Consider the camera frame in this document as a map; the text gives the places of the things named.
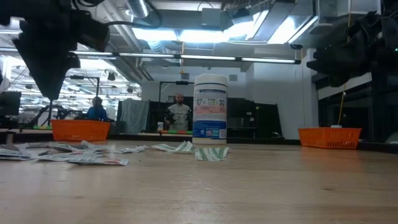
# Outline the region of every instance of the white shirt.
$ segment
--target white shirt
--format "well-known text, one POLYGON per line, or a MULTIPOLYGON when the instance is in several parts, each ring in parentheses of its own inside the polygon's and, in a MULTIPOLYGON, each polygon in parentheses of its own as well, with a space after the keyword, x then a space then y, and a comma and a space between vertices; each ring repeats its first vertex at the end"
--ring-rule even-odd
POLYGON ((188 130, 188 112, 190 110, 187 105, 179 105, 178 103, 169 106, 168 108, 174 114, 174 124, 170 125, 170 130, 174 131, 187 131, 188 130))

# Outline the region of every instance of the white canister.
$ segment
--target white canister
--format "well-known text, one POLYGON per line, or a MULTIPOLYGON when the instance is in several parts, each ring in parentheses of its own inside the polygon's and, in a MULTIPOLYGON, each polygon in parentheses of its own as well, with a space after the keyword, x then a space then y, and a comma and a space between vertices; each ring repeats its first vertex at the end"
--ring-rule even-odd
POLYGON ((164 129, 164 123, 158 122, 157 123, 157 131, 163 131, 163 129, 164 129))
POLYGON ((228 80, 222 75, 202 74, 193 89, 194 144, 226 144, 228 80))

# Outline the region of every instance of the container lid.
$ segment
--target container lid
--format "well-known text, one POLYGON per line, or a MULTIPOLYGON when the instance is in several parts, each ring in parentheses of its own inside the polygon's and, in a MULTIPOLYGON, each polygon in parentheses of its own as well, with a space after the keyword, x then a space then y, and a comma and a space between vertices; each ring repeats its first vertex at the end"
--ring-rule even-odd
POLYGON ((219 83, 228 86, 228 79, 223 75, 205 73, 198 75, 195 79, 195 85, 203 83, 219 83))

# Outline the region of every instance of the workbench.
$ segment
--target workbench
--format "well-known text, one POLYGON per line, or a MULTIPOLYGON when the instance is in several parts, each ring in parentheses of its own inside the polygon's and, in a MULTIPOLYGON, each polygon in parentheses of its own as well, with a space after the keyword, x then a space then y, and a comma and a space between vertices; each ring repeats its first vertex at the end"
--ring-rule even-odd
MULTIPOLYGON (((160 143, 180 144, 107 142, 160 143)), ((155 149, 109 155, 128 166, 0 161, 0 223, 397 223, 396 155, 229 147, 221 162, 155 149)))

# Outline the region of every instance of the man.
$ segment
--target man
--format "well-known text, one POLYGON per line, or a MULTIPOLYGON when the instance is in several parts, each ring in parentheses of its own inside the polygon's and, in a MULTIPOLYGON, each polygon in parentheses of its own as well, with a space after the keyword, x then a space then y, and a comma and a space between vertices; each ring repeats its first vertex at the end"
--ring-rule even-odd
POLYGON ((188 130, 188 114, 190 111, 189 106, 183 104, 184 96, 177 93, 175 95, 176 104, 169 106, 170 112, 173 114, 173 121, 167 120, 165 118, 165 123, 170 125, 170 130, 174 131, 187 131, 188 130))

